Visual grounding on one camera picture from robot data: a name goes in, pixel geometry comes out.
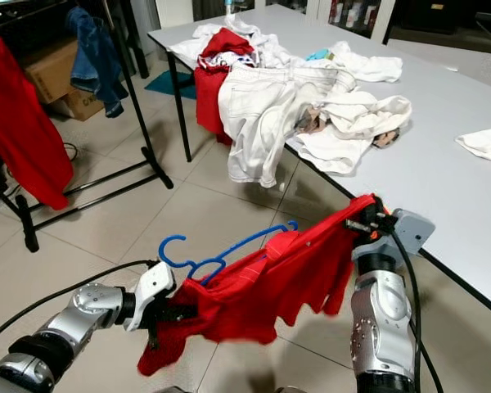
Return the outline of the blue plastic hanger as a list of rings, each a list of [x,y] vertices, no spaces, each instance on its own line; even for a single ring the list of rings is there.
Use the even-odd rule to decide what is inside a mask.
[[[266,228],[263,231],[253,233],[253,235],[238,241],[238,243],[233,244],[233,246],[230,246],[225,251],[220,252],[220,254],[216,255],[215,257],[200,261],[185,260],[183,262],[174,262],[167,256],[166,247],[169,246],[171,242],[186,241],[188,239],[181,233],[175,233],[174,235],[167,236],[167,238],[162,240],[159,247],[157,247],[157,258],[159,258],[160,262],[163,262],[170,267],[190,267],[190,272],[188,273],[189,278],[194,278],[194,274],[196,274],[198,269],[203,269],[203,267],[208,264],[216,264],[217,266],[215,269],[213,269],[208,276],[205,276],[200,280],[200,284],[205,285],[208,284],[208,281],[211,281],[212,278],[218,276],[227,267],[226,258],[229,257],[230,254],[233,254],[233,252],[239,250],[239,248],[246,246],[246,244],[249,244],[250,242],[264,238],[269,233],[286,233],[289,231],[298,231],[298,229],[299,225],[297,221],[288,220],[286,224],[269,226],[269,228]]]

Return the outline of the plain red shirt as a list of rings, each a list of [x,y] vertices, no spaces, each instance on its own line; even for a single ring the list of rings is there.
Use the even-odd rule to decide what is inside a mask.
[[[277,233],[261,250],[234,262],[208,284],[187,278],[170,302],[196,307],[196,316],[155,323],[156,344],[145,347],[137,370],[151,377],[178,362],[192,336],[215,343],[271,344],[277,337],[277,319],[295,325],[304,305],[316,314],[337,315],[353,277],[351,254],[358,238],[345,221],[378,201],[374,194],[358,196],[304,232]]]

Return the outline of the white mesh jersey brown print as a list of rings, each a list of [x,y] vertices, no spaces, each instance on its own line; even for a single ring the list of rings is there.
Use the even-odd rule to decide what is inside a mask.
[[[412,116],[403,95],[376,100],[366,91],[331,93],[303,107],[288,143],[322,172],[351,175],[369,147],[387,147]]]

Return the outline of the plain white t-shirt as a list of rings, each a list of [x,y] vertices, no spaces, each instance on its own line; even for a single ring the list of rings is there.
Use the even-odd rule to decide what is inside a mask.
[[[491,160],[491,129],[460,135],[455,138],[459,146],[484,160]]]

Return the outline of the black metal clothes rack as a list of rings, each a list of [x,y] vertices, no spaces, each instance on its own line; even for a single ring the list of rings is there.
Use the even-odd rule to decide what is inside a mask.
[[[104,26],[110,31],[110,37],[115,43],[115,49],[117,49],[119,58],[119,68],[123,72],[123,79],[125,86],[127,87],[128,96],[133,102],[133,109],[136,111],[136,117],[138,127],[140,127],[141,134],[143,135],[145,145],[141,147],[141,153],[143,160],[137,164],[130,165],[130,167],[119,169],[118,172],[114,172],[99,178],[97,180],[88,181],[88,183],[82,183],[81,186],[69,188],[65,191],[66,197],[73,197],[77,193],[81,193],[88,188],[100,186],[101,183],[106,183],[119,176],[129,174],[135,169],[148,165],[152,169],[153,174],[147,176],[144,179],[138,180],[135,183],[130,183],[129,186],[118,188],[111,193],[101,196],[95,200],[83,203],[83,205],[75,207],[66,207],[64,210],[60,210],[58,215],[48,218],[46,221],[36,224],[32,216],[33,212],[43,208],[43,203],[37,203],[37,205],[29,206],[26,203],[25,196],[18,193],[6,194],[6,184],[0,181],[0,200],[7,206],[7,208],[18,218],[20,218],[22,224],[22,232],[25,236],[25,246],[31,252],[39,250],[37,233],[41,228],[54,224],[59,220],[66,219],[74,214],[78,214],[87,210],[88,207],[100,205],[100,203],[118,197],[125,194],[134,188],[144,186],[151,181],[160,180],[166,188],[174,188],[174,183],[170,176],[160,167],[160,162],[155,156],[155,147],[152,145],[151,134],[148,130],[148,124],[146,124],[145,117],[142,112],[142,105],[138,101],[137,91],[134,88],[133,81],[131,81],[131,74],[129,73],[129,61],[134,59],[137,61],[136,71],[142,78],[148,76],[147,64],[144,59],[143,49],[140,46],[140,39],[138,38],[136,16],[133,14],[133,8],[131,7],[131,0],[0,0],[0,31],[6,29],[7,26],[20,23],[29,16],[35,14],[43,14],[51,8],[62,8],[66,3],[74,1],[77,7],[86,3],[89,10],[101,10],[103,18],[105,20]]]

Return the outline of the cream white jeans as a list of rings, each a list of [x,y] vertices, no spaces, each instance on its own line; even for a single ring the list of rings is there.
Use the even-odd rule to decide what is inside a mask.
[[[342,69],[231,68],[217,93],[223,131],[232,140],[230,179],[274,187],[284,143],[293,135],[303,107],[355,86],[354,76]]]

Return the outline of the white garment with teal patch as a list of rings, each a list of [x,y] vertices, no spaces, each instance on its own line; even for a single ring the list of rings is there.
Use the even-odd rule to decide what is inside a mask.
[[[362,56],[345,41],[319,50],[306,57],[306,67],[340,69],[363,82],[398,82],[403,73],[403,60],[394,56]]]

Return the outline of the red polo shirt white collar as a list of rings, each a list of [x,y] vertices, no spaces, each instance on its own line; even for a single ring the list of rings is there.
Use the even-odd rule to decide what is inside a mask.
[[[44,205],[63,210],[73,167],[34,86],[0,38],[0,157],[13,178]]]

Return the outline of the white crumpled shirt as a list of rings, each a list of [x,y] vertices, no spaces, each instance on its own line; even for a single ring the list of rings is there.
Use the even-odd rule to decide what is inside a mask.
[[[302,66],[305,63],[303,57],[291,55],[287,49],[280,45],[275,34],[262,34],[258,27],[246,24],[238,20],[229,23],[204,24],[194,30],[192,38],[171,46],[174,55],[185,60],[193,61],[192,67],[198,64],[205,66],[229,66],[233,60],[231,55],[224,55],[230,49],[217,49],[215,55],[205,55],[204,50],[220,30],[229,30],[239,38],[249,42],[253,52],[250,54],[252,61],[245,61],[247,65],[259,68],[288,68]]]

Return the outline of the red garment with white trim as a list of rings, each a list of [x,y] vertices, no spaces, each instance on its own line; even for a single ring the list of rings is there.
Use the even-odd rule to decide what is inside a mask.
[[[233,142],[223,131],[217,97],[224,79],[234,66],[257,66],[255,49],[245,38],[223,27],[209,39],[203,52],[196,58],[193,71],[196,82],[196,118],[201,127],[212,132],[217,142],[230,146]]]

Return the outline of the white glass door cabinet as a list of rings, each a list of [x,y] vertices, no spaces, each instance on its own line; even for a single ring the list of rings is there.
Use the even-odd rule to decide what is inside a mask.
[[[329,0],[305,0],[305,2],[306,8],[304,14],[306,16],[329,24]],[[346,29],[344,27],[344,2],[345,0],[343,0],[342,19],[340,19],[339,25],[334,25],[335,27],[351,31],[351,33],[369,38],[369,40],[386,43],[396,0],[363,0],[364,8],[360,12],[360,19],[358,19],[357,26],[354,29]]]

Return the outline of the large brown cardboard box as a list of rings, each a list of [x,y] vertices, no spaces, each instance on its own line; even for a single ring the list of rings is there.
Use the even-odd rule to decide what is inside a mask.
[[[70,75],[77,52],[76,38],[63,38],[60,42],[21,57],[25,77],[35,87],[40,102],[50,104],[72,90]]]

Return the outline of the small printed cardboard box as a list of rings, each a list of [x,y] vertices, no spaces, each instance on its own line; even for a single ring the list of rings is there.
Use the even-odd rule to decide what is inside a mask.
[[[103,112],[103,102],[95,94],[72,88],[61,100],[67,110],[67,115],[78,121],[91,119],[98,112]]]

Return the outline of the teal floor mat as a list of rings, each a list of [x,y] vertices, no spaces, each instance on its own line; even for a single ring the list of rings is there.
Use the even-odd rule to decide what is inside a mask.
[[[194,86],[193,74],[177,72],[177,81],[181,97],[189,98],[189,100],[196,100],[196,86]],[[157,75],[156,78],[146,85],[145,89],[152,91],[153,93],[175,95],[170,71],[166,70],[163,74]]]

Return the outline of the blue denim garment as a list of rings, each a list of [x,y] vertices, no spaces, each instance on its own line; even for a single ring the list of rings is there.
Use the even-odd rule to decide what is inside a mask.
[[[128,93],[119,79],[121,63],[107,28],[78,5],[67,12],[65,27],[74,33],[78,43],[70,86],[95,95],[102,102],[108,119],[122,115],[122,101]]]

